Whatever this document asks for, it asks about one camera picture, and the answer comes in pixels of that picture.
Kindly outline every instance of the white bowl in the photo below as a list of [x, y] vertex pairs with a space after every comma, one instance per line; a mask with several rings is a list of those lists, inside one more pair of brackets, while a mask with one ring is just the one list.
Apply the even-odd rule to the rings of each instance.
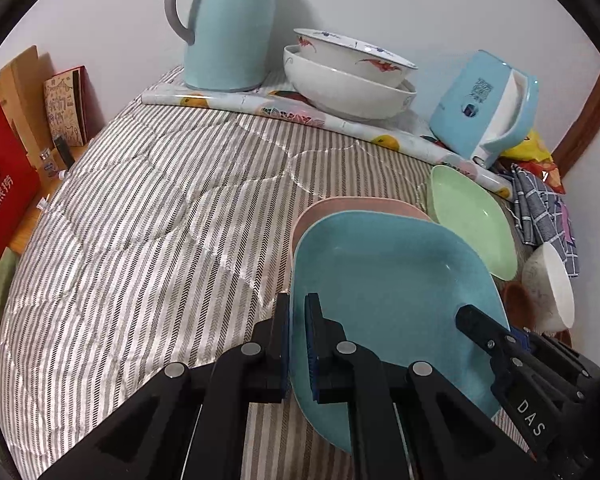
[[536, 332], [561, 332], [573, 326], [573, 290], [564, 263], [550, 243], [537, 248], [522, 269], [522, 283], [536, 310]]
[[312, 28], [294, 31], [302, 57], [369, 81], [396, 88], [418, 69], [411, 61], [366, 41]]
[[391, 88], [305, 59], [297, 45], [285, 47], [285, 74], [309, 102], [327, 112], [354, 121], [387, 119], [407, 109], [416, 90], [405, 80]]

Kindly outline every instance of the wooden table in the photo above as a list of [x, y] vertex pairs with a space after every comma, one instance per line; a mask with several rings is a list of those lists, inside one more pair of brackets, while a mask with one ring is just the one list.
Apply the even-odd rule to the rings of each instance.
[[[77, 146], [75, 148], [71, 148], [71, 153], [74, 156], [75, 160], [78, 160], [80, 156], [87, 149], [87, 146]], [[55, 178], [40, 178], [41, 187], [38, 191], [37, 195], [29, 204], [27, 211], [24, 213], [22, 220], [20, 221], [20, 225], [18, 225], [16, 231], [11, 237], [11, 241], [9, 242], [8, 247], [17, 254], [22, 254], [24, 252], [24, 248], [27, 246], [29, 239], [31, 238], [31, 234], [33, 233], [33, 229], [36, 227], [38, 223], [38, 218], [40, 218], [40, 209], [36, 207], [38, 202], [42, 197], [47, 195], [53, 195], [60, 186], [61, 180], [58, 177]]]

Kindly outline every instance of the yellow plastic bag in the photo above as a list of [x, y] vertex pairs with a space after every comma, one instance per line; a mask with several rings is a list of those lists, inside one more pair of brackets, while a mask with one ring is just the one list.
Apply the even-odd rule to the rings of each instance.
[[542, 141], [540, 135], [534, 129], [529, 130], [526, 139], [520, 142], [519, 145], [509, 148], [506, 152], [502, 152], [500, 156], [512, 158], [513, 160], [533, 162], [542, 162], [544, 160], [554, 161], [551, 153], [544, 145], [544, 141]]

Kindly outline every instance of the small glass bottle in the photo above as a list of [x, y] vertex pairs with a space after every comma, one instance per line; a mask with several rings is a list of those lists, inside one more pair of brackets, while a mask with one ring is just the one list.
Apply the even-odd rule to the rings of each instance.
[[40, 153], [40, 160], [42, 160], [42, 165], [46, 171], [46, 176], [49, 178], [55, 177], [58, 174], [58, 171], [60, 171], [49, 148], [42, 150]]

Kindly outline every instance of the checkered cloth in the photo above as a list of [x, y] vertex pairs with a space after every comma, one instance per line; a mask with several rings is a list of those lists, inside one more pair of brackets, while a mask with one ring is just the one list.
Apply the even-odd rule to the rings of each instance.
[[560, 254], [569, 277], [578, 276], [578, 250], [562, 196], [517, 164], [511, 165], [509, 179], [515, 198], [511, 213], [522, 243], [538, 247], [549, 242]]

